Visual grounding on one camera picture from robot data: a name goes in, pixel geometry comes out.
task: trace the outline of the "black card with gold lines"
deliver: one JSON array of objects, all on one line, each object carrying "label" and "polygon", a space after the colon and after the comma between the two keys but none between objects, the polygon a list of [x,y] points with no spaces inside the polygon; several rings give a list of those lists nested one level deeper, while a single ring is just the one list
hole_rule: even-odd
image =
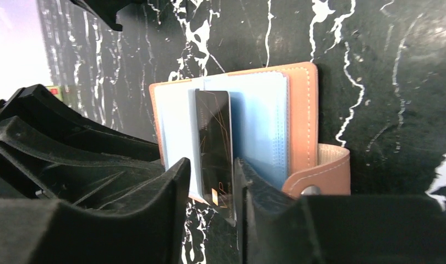
[{"label": "black card with gold lines", "polygon": [[195,91],[203,198],[233,226],[231,104],[227,91]]}]

